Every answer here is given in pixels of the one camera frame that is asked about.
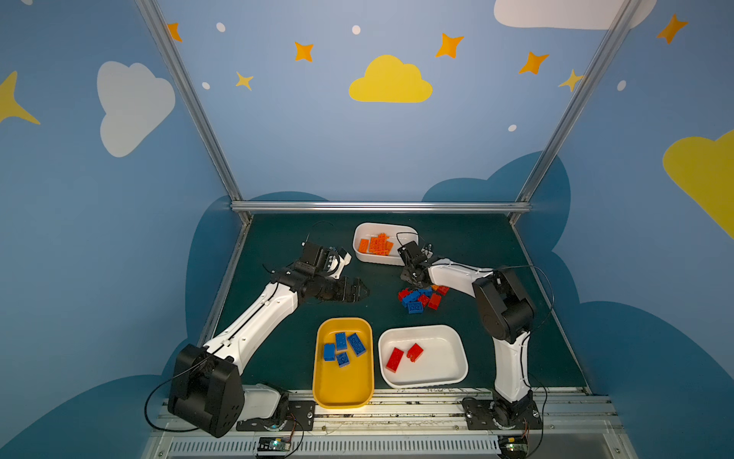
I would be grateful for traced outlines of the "red sloped brick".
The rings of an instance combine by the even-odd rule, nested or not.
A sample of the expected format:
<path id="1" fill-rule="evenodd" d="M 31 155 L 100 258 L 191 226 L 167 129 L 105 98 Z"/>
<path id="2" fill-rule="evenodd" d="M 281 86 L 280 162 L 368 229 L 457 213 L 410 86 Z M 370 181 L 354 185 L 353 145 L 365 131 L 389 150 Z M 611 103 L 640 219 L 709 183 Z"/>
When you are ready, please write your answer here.
<path id="1" fill-rule="evenodd" d="M 430 296 L 428 304 L 426 304 L 426 307 L 432 310 L 437 310 L 443 300 L 443 297 L 438 294 L 434 293 L 432 296 Z"/>

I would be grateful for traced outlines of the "small orange lego brick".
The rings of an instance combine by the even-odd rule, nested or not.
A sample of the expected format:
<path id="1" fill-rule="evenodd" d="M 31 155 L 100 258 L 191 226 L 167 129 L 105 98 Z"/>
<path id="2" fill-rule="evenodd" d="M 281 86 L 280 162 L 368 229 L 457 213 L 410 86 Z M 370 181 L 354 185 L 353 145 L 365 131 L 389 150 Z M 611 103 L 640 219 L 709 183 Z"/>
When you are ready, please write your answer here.
<path id="1" fill-rule="evenodd" d="M 370 247 L 370 240 L 369 239 L 361 239 L 361 242 L 359 242 L 359 248 L 357 248 L 357 251 L 361 254 L 367 254 L 369 252 Z"/>

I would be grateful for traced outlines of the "orange lego chassis piece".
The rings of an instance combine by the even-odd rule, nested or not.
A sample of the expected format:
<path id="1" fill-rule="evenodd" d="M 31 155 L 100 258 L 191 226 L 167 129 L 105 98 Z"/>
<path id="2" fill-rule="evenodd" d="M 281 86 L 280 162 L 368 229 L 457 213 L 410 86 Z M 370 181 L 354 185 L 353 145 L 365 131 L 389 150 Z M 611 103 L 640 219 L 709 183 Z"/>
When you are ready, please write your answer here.
<path id="1" fill-rule="evenodd" d="M 390 256 L 394 243 L 386 233 L 380 233 L 370 238 L 369 254 L 375 256 Z"/>

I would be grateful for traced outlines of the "blue 2x3 lego brick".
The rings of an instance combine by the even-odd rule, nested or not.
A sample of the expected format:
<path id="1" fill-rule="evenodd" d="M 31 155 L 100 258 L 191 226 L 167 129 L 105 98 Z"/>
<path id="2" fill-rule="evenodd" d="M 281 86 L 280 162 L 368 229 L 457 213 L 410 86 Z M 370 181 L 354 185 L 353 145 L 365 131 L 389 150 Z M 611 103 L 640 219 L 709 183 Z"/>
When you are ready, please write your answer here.
<path id="1" fill-rule="evenodd" d="M 335 348 L 336 352 L 344 352 L 348 349 L 347 337 L 345 332 L 338 332 L 335 334 Z"/>

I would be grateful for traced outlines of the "blue 2x4 brick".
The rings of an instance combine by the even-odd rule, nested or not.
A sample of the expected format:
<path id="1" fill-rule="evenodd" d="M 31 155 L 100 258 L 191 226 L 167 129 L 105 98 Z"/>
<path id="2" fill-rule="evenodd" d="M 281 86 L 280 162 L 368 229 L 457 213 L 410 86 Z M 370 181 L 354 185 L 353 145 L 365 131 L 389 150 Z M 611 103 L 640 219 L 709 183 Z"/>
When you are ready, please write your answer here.
<path id="1" fill-rule="evenodd" d="M 353 350 L 356 357 L 360 357 L 367 352 L 364 343 L 357 333 L 349 335 L 347 337 L 347 342 L 349 343 L 349 346 Z"/>

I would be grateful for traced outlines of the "small blue 2x2 brick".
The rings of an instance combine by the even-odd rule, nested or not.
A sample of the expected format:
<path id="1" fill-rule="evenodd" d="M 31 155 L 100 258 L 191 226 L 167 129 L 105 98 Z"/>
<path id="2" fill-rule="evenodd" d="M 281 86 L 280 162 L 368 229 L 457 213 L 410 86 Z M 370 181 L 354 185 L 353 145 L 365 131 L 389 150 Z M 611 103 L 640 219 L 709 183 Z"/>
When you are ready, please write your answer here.
<path id="1" fill-rule="evenodd" d="M 341 352 L 336 355 L 336 362 L 340 368 L 346 367 L 350 364 L 349 355 L 347 352 Z"/>

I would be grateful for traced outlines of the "red cube brick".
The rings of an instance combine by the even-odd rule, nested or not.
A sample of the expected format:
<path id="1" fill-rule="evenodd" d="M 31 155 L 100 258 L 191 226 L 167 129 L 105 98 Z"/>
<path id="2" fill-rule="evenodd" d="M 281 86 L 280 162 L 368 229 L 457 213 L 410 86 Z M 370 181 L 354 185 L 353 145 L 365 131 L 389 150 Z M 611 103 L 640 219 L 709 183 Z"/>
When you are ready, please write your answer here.
<path id="1" fill-rule="evenodd" d="M 420 344 L 414 343 L 406 353 L 407 359 L 414 363 L 424 353 L 424 348 Z"/>

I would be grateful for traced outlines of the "red 2x4 lego brick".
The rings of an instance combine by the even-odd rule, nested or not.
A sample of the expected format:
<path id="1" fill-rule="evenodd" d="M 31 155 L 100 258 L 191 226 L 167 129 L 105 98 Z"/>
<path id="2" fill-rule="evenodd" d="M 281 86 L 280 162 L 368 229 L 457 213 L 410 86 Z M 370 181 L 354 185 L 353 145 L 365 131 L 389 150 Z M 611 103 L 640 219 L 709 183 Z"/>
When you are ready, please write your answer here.
<path id="1" fill-rule="evenodd" d="M 399 365 L 401 364 L 401 360 L 403 359 L 403 356 L 404 356 L 403 350 L 397 347 L 394 347 L 392 352 L 390 353 L 390 356 L 385 365 L 385 368 L 392 373 L 396 373 L 399 369 Z"/>

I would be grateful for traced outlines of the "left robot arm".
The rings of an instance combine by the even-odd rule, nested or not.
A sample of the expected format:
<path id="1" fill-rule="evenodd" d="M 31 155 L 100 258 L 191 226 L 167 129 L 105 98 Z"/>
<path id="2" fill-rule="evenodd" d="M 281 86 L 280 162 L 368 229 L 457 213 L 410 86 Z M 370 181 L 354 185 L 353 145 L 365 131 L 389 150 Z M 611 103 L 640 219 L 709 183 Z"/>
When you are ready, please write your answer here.
<path id="1" fill-rule="evenodd" d="M 352 256 L 344 248 L 305 242 L 300 258 L 273 271 L 257 300 L 224 331 L 202 346 L 187 345 L 178 354 L 167 409 L 215 438 L 246 421 L 277 430 L 289 419 L 289 397 L 266 384 L 243 386 L 241 376 L 267 337 L 300 303 L 354 303 L 369 290 L 358 278 L 342 275 Z"/>

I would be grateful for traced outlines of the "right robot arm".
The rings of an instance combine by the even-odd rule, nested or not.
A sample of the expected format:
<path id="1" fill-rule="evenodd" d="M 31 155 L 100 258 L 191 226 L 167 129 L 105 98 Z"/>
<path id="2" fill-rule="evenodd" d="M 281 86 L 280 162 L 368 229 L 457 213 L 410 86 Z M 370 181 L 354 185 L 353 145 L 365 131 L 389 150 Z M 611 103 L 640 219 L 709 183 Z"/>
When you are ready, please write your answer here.
<path id="1" fill-rule="evenodd" d="M 536 307 L 512 268 L 476 268 L 429 256 L 410 241 L 398 248 L 401 279 L 418 287 L 447 287 L 476 300 L 483 327 L 493 339 L 496 378 L 491 415 L 500 428 L 528 422 L 536 405 L 529 384 L 529 338 Z"/>

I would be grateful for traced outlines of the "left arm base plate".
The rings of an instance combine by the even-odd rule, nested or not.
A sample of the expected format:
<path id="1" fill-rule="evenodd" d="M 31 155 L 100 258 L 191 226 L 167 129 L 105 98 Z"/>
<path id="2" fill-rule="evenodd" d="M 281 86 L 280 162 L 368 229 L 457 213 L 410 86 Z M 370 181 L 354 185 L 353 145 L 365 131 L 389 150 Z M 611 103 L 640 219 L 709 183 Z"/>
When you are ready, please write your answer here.
<path id="1" fill-rule="evenodd" d="M 281 405 L 273 417 L 241 420 L 236 423 L 235 429 L 237 431 L 279 432 L 296 428 L 296 430 L 312 431 L 316 406 L 314 401 L 288 401 L 288 405 Z"/>

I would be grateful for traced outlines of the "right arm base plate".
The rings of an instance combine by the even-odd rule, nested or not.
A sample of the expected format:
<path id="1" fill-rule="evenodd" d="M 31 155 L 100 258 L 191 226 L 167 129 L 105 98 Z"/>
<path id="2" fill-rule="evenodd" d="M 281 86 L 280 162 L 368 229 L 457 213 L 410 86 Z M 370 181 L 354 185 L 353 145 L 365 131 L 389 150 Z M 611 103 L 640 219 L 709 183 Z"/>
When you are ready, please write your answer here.
<path id="1" fill-rule="evenodd" d="M 461 406 L 469 430 L 541 430 L 544 426 L 531 393 L 512 403 L 502 397 L 497 400 L 466 397 Z"/>

